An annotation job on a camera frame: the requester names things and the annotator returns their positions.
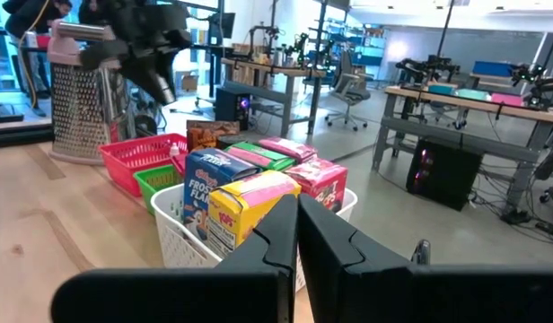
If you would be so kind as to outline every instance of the red plastic basket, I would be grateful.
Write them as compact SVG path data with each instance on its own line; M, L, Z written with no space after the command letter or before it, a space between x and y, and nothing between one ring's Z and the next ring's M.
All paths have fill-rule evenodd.
M133 196L141 189L133 176L140 170L171 164L171 146L177 144L181 153L187 152L187 138L179 134L155 135L99 147L111 178Z

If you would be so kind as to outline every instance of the blue bin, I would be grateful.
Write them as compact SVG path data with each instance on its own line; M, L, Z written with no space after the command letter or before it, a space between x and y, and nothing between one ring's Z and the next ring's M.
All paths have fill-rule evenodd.
M476 61L474 62L472 73L490 76L512 77L512 64Z
M454 89L451 86L446 85L429 85L428 91L434 94L454 95Z

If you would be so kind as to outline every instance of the monitor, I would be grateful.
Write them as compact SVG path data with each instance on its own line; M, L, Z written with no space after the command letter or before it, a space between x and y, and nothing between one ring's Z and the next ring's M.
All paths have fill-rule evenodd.
M211 37L221 38L221 29L223 30L223 38L229 39L233 37L235 13L215 13L212 14L209 20L209 29Z

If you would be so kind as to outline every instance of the black computer case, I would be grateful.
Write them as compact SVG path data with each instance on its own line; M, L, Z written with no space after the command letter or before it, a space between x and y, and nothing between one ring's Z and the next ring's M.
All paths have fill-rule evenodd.
M215 121L239 121L241 131L249 130L249 108L250 94L216 89Z
M406 188L408 192L427 197L461 211L468 202L483 153L418 141Z

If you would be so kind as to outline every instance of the office chair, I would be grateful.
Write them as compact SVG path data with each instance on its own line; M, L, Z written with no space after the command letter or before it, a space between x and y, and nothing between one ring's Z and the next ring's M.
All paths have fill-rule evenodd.
M328 121L328 125L332 126L332 121L338 119L344 119L345 124L348 121L352 122L355 126L353 130L357 131L358 126L356 121L362 121L363 127L368 127L368 123L365 118L356 117L350 114L350 107L370 99L370 92L366 89L358 89L358 84L365 81L366 74L351 74L352 73L352 59L350 52L347 50L342 51L340 57L340 64L335 71L334 91L332 96L339 98L347 104L347 110L343 112L329 113L324 119Z

